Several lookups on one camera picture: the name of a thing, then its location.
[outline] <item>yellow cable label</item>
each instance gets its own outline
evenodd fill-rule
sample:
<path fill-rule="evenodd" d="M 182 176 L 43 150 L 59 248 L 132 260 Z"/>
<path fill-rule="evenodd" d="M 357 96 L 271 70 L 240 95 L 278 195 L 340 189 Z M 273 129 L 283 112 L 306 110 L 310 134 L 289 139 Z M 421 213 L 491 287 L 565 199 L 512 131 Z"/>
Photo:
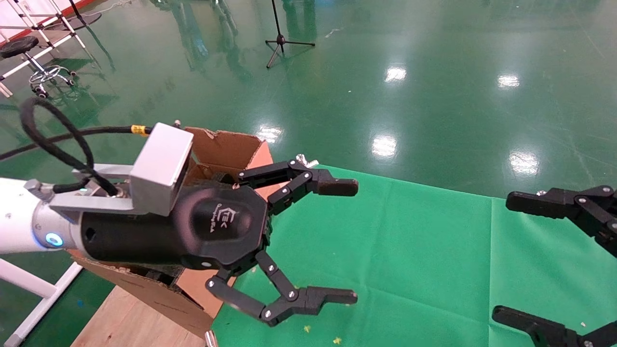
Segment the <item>yellow cable label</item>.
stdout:
<path fill-rule="evenodd" d="M 146 126 L 145 125 L 131 125 L 131 132 L 134 134 L 141 135 L 143 137 L 147 137 L 146 134 Z"/>

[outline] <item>green epoxy floor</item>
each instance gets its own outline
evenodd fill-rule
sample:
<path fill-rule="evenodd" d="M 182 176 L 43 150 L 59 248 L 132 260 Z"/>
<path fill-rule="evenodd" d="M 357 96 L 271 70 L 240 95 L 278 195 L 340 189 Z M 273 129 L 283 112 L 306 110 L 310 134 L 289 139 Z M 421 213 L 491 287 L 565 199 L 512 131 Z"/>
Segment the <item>green epoxy floor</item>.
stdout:
<path fill-rule="evenodd" d="M 108 8 L 113 1 L 94 9 Z M 488 196 L 512 190 L 616 185 L 617 2 L 610 0 L 135 0 L 55 54 L 78 69 L 77 92 L 55 102 L 79 126 L 173 122 L 253 133 L 275 160 L 304 153 L 328 165 Z M 5 72 L 18 59 L 0 61 Z M 0 151 L 29 143 L 16 105 L 22 70 L 0 99 Z M 63 132 L 41 112 L 48 134 Z M 129 164 L 144 140 L 91 136 L 98 162 Z M 63 145 L 78 153 L 73 143 Z M 68 168 L 32 152 L 3 177 L 69 182 Z M 3 256 L 54 281 L 66 255 Z M 35 270 L 40 264 L 44 269 Z M 68 346 L 112 286 L 81 274 L 27 340 Z M 37 299 L 0 283 L 0 340 Z M 61 332 L 53 341 L 51 334 Z"/>

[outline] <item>wooden table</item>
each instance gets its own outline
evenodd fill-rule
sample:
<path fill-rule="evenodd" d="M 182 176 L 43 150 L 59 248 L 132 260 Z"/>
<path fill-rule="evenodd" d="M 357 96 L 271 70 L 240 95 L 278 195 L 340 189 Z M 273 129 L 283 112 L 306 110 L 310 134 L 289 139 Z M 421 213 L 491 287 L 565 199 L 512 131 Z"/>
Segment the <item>wooden table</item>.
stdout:
<path fill-rule="evenodd" d="M 103 346 L 204 347 L 205 341 L 115 287 L 71 345 Z"/>

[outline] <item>stool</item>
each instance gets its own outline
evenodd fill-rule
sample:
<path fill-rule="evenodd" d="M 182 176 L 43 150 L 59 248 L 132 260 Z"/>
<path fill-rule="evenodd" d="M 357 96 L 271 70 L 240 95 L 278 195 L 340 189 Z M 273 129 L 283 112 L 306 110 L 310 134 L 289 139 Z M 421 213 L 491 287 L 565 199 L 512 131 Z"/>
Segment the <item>stool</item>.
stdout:
<path fill-rule="evenodd" d="M 66 71 L 67 75 L 75 76 L 77 74 L 75 71 L 71 71 L 66 67 L 60 65 L 52 65 L 50 67 L 44 68 L 28 54 L 28 51 L 36 47 L 38 43 L 38 38 L 34 36 L 26 36 L 14 41 L 9 41 L 2 48 L 0 48 L 0 56 L 3 58 L 10 58 L 19 54 L 23 54 L 26 59 L 28 59 L 28 62 L 30 62 L 32 66 L 36 67 L 38 71 L 33 73 L 32 76 L 30 76 L 28 82 L 30 83 L 30 89 L 32 90 L 32 92 L 34 92 L 34 94 L 38 95 L 40 98 L 47 98 L 49 96 L 49 93 L 47 93 L 47 91 L 45 91 L 45 88 L 43 87 L 43 83 L 47 81 L 52 81 L 55 83 L 55 78 L 61 79 L 69 86 L 75 85 L 75 81 L 73 81 L 71 78 L 66 78 L 60 74 L 61 71 L 64 70 Z"/>

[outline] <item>coiled black cable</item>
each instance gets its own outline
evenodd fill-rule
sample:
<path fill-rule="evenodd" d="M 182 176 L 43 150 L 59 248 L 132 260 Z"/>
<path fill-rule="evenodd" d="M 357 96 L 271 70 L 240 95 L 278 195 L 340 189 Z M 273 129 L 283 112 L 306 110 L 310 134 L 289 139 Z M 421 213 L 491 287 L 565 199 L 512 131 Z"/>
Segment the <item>coiled black cable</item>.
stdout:
<path fill-rule="evenodd" d="M 93 128 L 79 129 L 78 132 L 81 136 L 96 135 L 96 134 L 130 134 L 130 133 L 133 133 L 132 128 L 133 127 L 130 125 L 124 126 L 124 127 L 93 127 Z M 145 127 L 145 134 L 150 134 L 151 132 L 152 132 L 152 127 Z M 56 142 L 60 142 L 63 140 L 68 140 L 70 138 L 73 138 L 73 134 L 66 133 L 62 135 L 49 137 L 47 138 L 47 140 L 50 143 L 56 143 Z M 36 143 L 31 143 L 31 144 L 27 144 L 26 146 L 19 147 L 11 151 L 2 153 L 0 154 L 0 161 L 3 161 L 10 157 L 14 157 L 18 154 L 27 152 L 35 148 L 39 148 L 39 146 L 37 146 Z"/>
<path fill-rule="evenodd" d="M 41 132 L 36 128 L 35 123 L 35 106 L 40 106 L 49 111 L 54 117 L 60 121 L 60 123 L 73 135 L 79 147 L 86 156 L 86 163 L 82 163 L 77 158 L 71 156 L 69 153 L 61 150 L 58 146 L 51 143 Z M 22 122 L 22 128 L 24 132 L 32 139 L 32 141 L 42 148 L 47 153 L 58 158 L 63 163 L 79 170 L 81 173 L 87 175 L 79 183 L 72 183 L 68 185 L 54 185 L 54 193 L 66 193 L 68 191 L 75 191 L 83 188 L 90 179 L 94 179 L 96 183 L 109 194 L 109 196 L 115 196 L 118 193 L 118 189 L 106 178 L 100 176 L 94 170 L 94 157 L 92 150 L 88 146 L 88 143 L 83 138 L 83 135 L 75 128 L 74 124 L 65 116 L 56 106 L 52 105 L 48 101 L 40 98 L 30 98 L 24 101 L 20 107 L 20 120 Z"/>

